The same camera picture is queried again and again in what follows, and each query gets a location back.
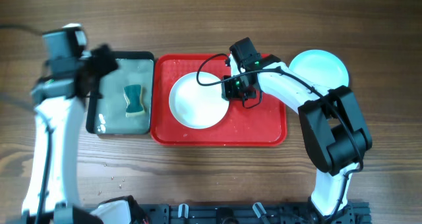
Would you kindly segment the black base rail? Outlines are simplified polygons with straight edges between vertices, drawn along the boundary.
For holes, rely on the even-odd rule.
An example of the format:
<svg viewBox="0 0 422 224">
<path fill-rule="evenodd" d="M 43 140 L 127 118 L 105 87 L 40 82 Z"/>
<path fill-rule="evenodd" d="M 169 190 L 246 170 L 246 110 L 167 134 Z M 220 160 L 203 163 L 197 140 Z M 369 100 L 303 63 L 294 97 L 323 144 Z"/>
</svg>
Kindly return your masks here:
<svg viewBox="0 0 422 224">
<path fill-rule="evenodd" d="M 218 223 L 324 223 L 306 202 L 267 205 L 257 202 L 247 205 L 141 204 L 142 224 L 218 224 Z"/>
</svg>

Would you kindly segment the black water basin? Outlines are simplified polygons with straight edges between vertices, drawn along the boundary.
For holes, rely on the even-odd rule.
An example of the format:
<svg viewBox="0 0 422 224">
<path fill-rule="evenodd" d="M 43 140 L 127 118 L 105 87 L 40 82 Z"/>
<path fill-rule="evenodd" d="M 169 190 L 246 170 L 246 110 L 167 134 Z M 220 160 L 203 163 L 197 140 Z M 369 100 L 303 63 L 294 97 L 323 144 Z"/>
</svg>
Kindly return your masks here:
<svg viewBox="0 0 422 224">
<path fill-rule="evenodd" d="M 149 51 L 116 51 L 119 68 L 100 80 L 101 97 L 88 104 L 86 131 L 97 135 L 146 134 L 150 130 L 155 58 Z M 145 112 L 126 116 L 124 87 L 140 84 Z"/>
</svg>

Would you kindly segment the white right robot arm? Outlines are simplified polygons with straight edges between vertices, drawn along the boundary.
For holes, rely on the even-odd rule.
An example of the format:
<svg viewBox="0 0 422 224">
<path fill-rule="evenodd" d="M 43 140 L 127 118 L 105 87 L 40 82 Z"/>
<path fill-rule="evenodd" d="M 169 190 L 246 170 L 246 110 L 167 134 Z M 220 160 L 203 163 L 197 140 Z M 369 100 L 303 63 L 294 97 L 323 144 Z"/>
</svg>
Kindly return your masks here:
<svg viewBox="0 0 422 224">
<path fill-rule="evenodd" d="M 316 167 L 310 220 L 338 220 L 347 207 L 350 179 L 363 170 L 363 157 L 372 147 L 353 92 L 344 85 L 330 88 L 311 82 L 273 55 L 252 61 L 228 59 L 226 65 L 231 74 L 224 77 L 224 86 L 233 86 L 242 94 L 258 90 L 298 114 L 307 155 Z"/>
</svg>

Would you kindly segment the teal plate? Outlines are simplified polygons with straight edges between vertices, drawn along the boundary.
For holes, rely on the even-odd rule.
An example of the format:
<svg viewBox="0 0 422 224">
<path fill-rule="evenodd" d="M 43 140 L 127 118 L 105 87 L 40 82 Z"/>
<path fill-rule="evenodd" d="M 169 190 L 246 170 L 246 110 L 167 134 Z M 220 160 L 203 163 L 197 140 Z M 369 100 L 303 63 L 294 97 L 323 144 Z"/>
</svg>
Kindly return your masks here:
<svg viewBox="0 0 422 224">
<path fill-rule="evenodd" d="M 334 54 L 311 49 L 298 54 L 289 69 L 315 84 L 328 88 L 349 86 L 349 73 L 344 63 Z"/>
</svg>

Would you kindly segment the red plastic tray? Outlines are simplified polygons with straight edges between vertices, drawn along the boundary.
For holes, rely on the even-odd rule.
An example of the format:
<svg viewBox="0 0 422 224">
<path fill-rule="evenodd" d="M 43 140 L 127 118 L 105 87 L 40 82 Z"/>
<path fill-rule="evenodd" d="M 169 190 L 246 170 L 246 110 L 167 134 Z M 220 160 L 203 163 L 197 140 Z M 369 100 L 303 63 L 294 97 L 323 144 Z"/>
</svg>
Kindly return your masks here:
<svg viewBox="0 0 422 224">
<path fill-rule="evenodd" d="M 188 128 L 179 123 L 169 107 L 173 85 L 185 74 L 196 72 L 210 54 L 167 54 L 154 69 L 150 134 L 166 146 L 277 146 L 287 136 L 286 107 L 278 99 L 263 95 L 252 109 L 231 101 L 224 118 L 206 129 Z"/>
</svg>

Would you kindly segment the green yellow sponge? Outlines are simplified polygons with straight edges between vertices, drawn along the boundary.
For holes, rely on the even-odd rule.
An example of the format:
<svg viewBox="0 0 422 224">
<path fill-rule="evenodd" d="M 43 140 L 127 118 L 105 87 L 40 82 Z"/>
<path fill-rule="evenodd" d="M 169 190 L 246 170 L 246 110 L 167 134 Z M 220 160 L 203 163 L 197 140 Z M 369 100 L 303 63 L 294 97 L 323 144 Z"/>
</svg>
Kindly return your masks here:
<svg viewBox="0 0 422 224">
<path fill-rule="evenodd" d="M 124 87 L 124 96 L 127 102 L 126 116 L 137 116 L 145 112 L 142 104 L 142 86 L 133 84 Z"/>
</svg>

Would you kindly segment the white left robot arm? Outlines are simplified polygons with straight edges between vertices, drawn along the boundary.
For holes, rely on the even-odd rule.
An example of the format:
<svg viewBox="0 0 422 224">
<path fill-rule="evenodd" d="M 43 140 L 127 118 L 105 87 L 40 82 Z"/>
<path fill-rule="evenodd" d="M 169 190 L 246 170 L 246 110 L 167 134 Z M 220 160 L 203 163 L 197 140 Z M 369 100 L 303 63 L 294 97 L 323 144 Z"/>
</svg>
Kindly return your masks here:
<svg viewBox="0 0 422 224">
<path fill-rule="evenodd" d="M 85 99 L 100 79 L 117 70 L 114 52 L 101 45 L 47 61 L 49 76 L 32 89 L 36 140 L 32 174 L 22 203 L 24 223 L 49 223 L 55 210 L 80 205 L 76 163 Z"/>
</svg>

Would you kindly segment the white plate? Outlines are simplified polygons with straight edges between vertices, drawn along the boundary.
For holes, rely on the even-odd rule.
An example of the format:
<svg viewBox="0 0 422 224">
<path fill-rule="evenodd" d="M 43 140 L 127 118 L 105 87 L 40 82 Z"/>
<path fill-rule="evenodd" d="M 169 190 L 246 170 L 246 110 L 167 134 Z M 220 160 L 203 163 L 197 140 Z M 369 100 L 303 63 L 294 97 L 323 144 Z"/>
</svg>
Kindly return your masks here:
<svg viewBox="0 0 422 224">
<path fill-rule="evenodd" d="M 169 94 L 173 117 L 193 129 L 210 128 L 219 123 L 229 109 L 229 102 L 222 98 L 218 81 L 217 76 L 208 72 L 191 72 L 182 76 Z"/>
</svg>

